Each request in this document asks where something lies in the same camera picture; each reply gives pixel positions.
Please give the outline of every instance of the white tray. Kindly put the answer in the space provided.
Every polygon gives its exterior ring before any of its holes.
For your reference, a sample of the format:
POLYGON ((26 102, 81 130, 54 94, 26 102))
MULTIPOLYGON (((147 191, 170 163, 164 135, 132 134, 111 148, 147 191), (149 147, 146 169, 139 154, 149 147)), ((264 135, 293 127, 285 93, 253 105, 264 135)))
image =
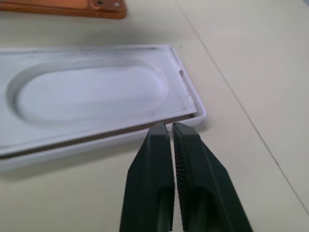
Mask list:
POLYGON ((167 45, 2 49, 0 70, 0 171, 206 116, 167 45))

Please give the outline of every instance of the orange plate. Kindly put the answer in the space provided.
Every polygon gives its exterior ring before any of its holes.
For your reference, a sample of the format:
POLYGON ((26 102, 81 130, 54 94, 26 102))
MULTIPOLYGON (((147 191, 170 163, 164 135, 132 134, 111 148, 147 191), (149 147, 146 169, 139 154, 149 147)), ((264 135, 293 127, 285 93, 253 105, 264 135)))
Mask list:
POLYGON ((0 10, 115 19, 127 14, 124 0, 5 0, 0 10))

